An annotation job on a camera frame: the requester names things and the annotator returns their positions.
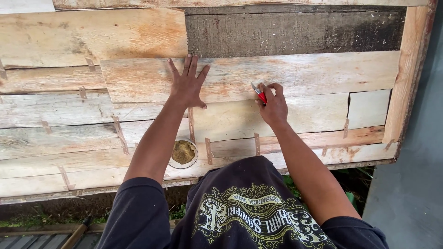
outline red knife handle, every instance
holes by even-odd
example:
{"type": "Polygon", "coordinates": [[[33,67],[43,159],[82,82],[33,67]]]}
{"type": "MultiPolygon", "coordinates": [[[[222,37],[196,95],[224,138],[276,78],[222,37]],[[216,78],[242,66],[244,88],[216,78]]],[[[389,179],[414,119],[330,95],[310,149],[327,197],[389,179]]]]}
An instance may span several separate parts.
{"type": "Polygon", "coordinates": [[[263,102],[264,102],[265,104],[268,103],[268,102],[266,101],[266,96],[264,95],[264,93],[260,93],[260,94],[258,95],[258,97],[259,97],[261,100],[263,100],[263,102]]]}

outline t-shirt sleeve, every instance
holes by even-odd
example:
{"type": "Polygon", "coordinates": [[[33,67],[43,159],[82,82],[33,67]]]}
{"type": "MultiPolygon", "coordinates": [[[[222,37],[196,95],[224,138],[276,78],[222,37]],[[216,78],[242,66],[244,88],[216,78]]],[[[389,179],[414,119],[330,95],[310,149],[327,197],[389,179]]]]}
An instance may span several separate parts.
{"type": "Polygon", "coordinates": [[[171,240],[169,229],[161,185],[151,178],[132,178],[118,188],[97,248],[165,248],[171,240]]]}
{"type": "Polygon", "coordinates": [[[321,228],[338,249],[388,249],[383,232],[353,217],[334,217],[321,228]]]}

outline concrete floor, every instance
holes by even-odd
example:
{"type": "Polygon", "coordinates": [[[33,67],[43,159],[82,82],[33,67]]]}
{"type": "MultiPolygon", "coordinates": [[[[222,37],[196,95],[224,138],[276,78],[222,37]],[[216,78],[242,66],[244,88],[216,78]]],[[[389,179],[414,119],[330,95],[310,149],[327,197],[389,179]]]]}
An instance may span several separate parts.
{"type": "Polygon", "coordinates": [[[391,249],[443,249],[443,1],[396,164],[374,173],[363,219],[391,249]]]}

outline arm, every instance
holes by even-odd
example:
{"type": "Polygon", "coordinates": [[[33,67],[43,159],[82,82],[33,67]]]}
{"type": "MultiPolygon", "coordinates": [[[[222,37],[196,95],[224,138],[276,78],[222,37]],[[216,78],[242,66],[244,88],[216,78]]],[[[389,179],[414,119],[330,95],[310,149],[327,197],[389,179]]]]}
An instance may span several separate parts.
{"type": "Polygon", "coordinates": [[[206,65],[198,78],[195,78],[197,60],[198,56],[191,57],[188,54],[180,75],[173,61],[168,59],[173,78],[171,94],[140,140],[123,181],[148,177],[162,184],[184,112],[188,107],[195,106],[206,109],[206,104],[200,100],[200,89],[210,66],[206,65]]]}
{"type": "Polygon", "coordinates": [[[288,124],[283,87],[274,83],[267,87],[260,84],[259,88],[268,101],[264,106],[256,100],[260,114],[274,131],[291,178],[316,222],[322,225],[337,216],[361,219],[332,173],[288,124]],[[270,88],[276,90],[275,96],[270,88]]]}

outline left hand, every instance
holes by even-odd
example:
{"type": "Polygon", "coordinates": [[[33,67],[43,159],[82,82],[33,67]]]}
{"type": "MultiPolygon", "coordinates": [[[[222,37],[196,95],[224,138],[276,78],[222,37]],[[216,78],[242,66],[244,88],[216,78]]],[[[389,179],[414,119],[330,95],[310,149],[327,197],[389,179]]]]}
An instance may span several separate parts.
{"type": "Polygon", "coordinates": [[[198,61],[197,55],[191,57],[191,55],[188,54],[186,56],[182,75],[180,75],[177,71],[177,68],[175,67],[171,58],[169,58],[167,61],[173,79],[170,97],[185,105],[186,108],[198,106],[206,109],[206,104],[200,99],[200,90],[203,82],[206,79],[206,75],[209,72],[210,65],[204,66],[203,70],[196,78],[195,74],[197,73],[198,61]]]}

